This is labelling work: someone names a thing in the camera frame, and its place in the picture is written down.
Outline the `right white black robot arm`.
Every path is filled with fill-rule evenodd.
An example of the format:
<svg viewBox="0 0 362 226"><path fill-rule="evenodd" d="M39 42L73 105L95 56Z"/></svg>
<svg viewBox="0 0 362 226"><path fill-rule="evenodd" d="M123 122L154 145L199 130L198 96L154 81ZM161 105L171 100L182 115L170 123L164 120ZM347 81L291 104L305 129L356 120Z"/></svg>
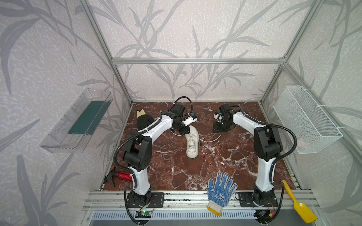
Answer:
<svg viewBox="0 0 362 226"><path fill-rule="evenodd" d="M280 125L265 123L246 114L242 107L234 109L234 106L223 104L215 113L216 122L213 132L228 132L235 126L240 126L254 136L254 152L258 157L258 176L254 185L254 200L264 201L269 199L274 187L274 168L276 163L292 154L298 144L295 133ZM282 129L289 133L293 139L292 148L281 155L283 145L279 133Z"/></svg>

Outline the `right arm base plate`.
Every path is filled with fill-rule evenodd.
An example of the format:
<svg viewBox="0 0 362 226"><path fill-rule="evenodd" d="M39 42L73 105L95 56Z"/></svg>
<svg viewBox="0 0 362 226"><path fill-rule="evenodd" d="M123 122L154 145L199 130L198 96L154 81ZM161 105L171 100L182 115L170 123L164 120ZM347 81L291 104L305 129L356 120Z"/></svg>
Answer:
<svg viewBox="0 0 362 226"><path fill-rule="evenodd" d="M265 201L254 201L253 200L254 192L237 192L235 198L239 201L241 207L278 207L279 203L275 194L271 195L270 198L267 198Z"/></svg>

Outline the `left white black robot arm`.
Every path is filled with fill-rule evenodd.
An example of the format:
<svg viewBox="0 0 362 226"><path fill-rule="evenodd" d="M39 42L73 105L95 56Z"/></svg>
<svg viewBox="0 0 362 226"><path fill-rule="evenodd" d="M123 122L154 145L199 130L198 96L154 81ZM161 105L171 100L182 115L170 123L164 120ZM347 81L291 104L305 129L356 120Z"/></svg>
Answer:
<svg viewBox="0 0 362 226"><path fill-rule="evenodd" d="M138 131L130 133L115 151L114 165L130 173L133 182L131 193L135 197L150 197L148 167L153 143L167 130L176 130L182 136L190 134L191 124L197 121L197 116L184 110L183 105L174 103L168 110L161 111L157 118L148 114L138 116Z"/></svg>

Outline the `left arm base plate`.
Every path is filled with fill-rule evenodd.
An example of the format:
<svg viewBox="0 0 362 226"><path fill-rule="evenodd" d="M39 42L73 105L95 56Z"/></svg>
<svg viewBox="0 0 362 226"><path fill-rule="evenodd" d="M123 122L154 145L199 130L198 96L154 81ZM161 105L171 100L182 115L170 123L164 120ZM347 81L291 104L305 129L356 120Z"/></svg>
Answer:
<svg viewBox="0 0 362 226"><path fill-rule="evenodd" d="M148 192L145 195L139 195L131 191L126 197L126 204L129 208L163 208L164 199L165 193Z"/></svg>

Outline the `white knit sneaker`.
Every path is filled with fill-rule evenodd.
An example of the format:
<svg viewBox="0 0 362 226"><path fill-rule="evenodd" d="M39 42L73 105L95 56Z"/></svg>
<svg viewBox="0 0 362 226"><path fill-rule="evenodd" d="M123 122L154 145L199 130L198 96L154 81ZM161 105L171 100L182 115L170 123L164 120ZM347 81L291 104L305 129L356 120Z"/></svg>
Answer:
<svg viewBox="0 0 362 226"><path fill-rule="evenodd" d="M185 137L187 141L187 148L186 148L186 155L190 159L194 159L199 155L199 141L202 141L204 143L213 143L217 141L221 135L214 139L214 140L203 140L199 138L199 132L194 126L189 127L189 133L186 135L177 135L174 132L172 132L174 135L178 137Z"/></svg>

